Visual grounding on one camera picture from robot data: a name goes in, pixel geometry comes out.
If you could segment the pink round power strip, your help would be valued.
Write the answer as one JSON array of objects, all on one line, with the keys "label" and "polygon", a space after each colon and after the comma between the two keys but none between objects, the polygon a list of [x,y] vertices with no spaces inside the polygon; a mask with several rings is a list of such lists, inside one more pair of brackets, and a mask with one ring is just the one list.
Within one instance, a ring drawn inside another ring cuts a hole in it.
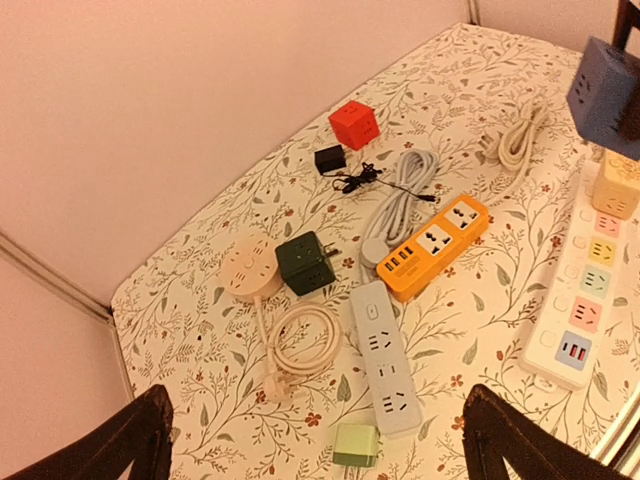
[{"label": "pink round power strip", "polygon": [[[263,389],[268,401],[292,399],[301,380],[330,366],[341,340],[341,327],[330,309],[302,302],[281,315],[271,327],[266,325],[263,301],[284,285],[271,238],[254,234],[236,242],[222,262],[220,279],[228,293],[242,302],[251,302],[256,309],[259,339],[266,353]],[[285,353],[281,333],[301,319],[319,321],[324,328],[325,343],[313,357],[294,360]]]}]

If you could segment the blue cube socket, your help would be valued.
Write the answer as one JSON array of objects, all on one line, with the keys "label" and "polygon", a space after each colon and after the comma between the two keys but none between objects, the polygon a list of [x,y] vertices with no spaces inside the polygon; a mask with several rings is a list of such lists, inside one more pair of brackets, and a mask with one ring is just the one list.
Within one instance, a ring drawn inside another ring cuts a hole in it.
[{"label": "blue cube socket", "polygon": [[567,103],[581,138],[632,160],[639,142],[625,139],[620,126],[625,108],[639,85],[639,58],[606,41],[589,37]]}]

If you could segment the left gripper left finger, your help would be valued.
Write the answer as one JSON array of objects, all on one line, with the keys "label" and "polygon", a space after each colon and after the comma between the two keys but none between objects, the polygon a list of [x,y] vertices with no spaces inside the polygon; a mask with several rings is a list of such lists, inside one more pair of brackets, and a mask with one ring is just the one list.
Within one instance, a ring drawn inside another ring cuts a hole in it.
[{"label": "left gripper left finger", "polygon": [[173,406],[156,384],[76,442],[11,474],[11,479],[167,479]]}]

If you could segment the beige cube socket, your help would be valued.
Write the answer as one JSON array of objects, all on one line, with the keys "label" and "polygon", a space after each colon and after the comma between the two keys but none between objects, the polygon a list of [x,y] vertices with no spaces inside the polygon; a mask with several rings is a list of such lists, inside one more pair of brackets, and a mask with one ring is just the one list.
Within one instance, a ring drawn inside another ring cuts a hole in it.
[{"label": "beige cube socket", "polygon": [[592,206],[629,220],[639,204],[639,179],[638,161],[606,150],[594,182]]}]

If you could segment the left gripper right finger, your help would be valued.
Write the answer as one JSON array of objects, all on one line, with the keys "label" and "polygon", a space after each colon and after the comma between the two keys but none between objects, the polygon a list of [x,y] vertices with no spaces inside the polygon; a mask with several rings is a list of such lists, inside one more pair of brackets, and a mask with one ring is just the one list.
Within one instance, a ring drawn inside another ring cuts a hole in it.
[{"label": "left gripper right finger", "polygon": [[488,387],[476,384],[463,408],[468,477],[507,479],[631,479],[546,432]]}]

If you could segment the orange power strip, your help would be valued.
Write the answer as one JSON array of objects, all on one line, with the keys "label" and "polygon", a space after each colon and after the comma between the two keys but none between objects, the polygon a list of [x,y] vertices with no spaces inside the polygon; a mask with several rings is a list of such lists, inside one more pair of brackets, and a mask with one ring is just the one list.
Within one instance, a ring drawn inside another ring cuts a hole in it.
[{"label": "orange power strip", "polygon": [[461,195],[376,266],[391,295],[406,303],[462,255],[489,227],[489,209]]}]

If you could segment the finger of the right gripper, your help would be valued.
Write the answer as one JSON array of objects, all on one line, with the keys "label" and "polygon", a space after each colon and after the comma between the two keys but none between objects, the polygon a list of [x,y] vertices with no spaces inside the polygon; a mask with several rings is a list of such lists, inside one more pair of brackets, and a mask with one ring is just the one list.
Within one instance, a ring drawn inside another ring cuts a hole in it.
[{"label": "finger of the right gripper", "polygon": [[624,50],[633,28],[639,28],[639,8],[631,0],[619,0],[612,46]]}]

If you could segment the light blue power strip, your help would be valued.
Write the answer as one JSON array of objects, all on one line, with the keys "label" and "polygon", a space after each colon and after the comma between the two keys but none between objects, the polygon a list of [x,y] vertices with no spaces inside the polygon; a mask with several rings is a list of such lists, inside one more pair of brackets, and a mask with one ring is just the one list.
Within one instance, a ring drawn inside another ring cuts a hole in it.
[{"label": "light blue power strip", "polygon": [[350,293],[375,421],[389,439],[416,433],[422,413],[391,298],[374,268],[410,236],[417,194],[433,179],[437,165],[437,157],[428,151],[411,149],[402,155],[396,177],[389,183],[392,192],[381,201],[362,235],[361,281]]}]

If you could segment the white multicolour power strip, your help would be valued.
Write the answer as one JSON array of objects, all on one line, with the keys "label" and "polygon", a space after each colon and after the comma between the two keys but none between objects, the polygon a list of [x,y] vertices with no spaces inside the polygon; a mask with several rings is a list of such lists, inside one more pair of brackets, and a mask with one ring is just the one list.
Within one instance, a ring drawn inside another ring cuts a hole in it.
[{"label": "white multicolour power strip", "polygon": [[575,197],[563,250],[520,357],[521,366],[567,390],[587,386],[621,277],[628,223]]}]

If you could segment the front aluminium rail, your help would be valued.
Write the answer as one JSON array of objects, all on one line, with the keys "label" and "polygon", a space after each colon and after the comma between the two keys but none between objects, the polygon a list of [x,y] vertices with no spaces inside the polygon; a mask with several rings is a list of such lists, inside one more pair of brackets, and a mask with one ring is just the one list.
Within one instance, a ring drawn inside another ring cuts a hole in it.
[{"label": "front aluminium rail", "polygon": [[622,407],[590,457],[631,479],[639,478],[639,386]]}]

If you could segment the red cube socket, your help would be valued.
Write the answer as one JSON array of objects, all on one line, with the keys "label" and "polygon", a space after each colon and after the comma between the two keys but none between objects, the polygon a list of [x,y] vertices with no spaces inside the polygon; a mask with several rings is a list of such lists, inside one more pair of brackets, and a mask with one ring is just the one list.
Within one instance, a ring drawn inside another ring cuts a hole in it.
[{"label": "red cube socket", "polygon": [[355,100],[334,111],[329,123],[338,142],[355,151],[380,135],[374,109]]}]

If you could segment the left aluminium frame post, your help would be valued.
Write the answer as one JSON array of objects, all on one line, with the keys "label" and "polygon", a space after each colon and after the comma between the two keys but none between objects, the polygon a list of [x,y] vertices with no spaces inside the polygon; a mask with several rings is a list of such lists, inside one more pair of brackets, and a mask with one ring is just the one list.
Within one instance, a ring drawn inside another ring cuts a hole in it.
[{"label": "left aluminium frame post", "polygon": [[71,282],[1,231],[1,256],[74,308],[114,325],[112,309]]}]

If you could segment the dark green cube socket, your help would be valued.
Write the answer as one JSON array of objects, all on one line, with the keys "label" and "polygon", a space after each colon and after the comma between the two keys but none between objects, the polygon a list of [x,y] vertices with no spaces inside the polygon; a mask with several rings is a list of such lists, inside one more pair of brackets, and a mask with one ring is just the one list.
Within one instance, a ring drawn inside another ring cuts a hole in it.
[{"label": "dark green cube socket", "polygon": [[323,244],[315,231],[308,231],[275,248],[283,282],[299,297],[315,292],[336,280],[330,258],[340,250]]}]

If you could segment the green plug adapter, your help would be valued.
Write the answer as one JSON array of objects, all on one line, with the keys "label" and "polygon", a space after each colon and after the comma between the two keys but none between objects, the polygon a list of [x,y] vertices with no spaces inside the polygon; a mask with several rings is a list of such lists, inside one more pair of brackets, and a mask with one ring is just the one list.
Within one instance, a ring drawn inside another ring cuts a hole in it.
[{"label": "green plug adapter", "polygon": [[378,458],[379,431],[373,425],[341,423],[337,426],[332,462],[343,467],[372,468]]}]

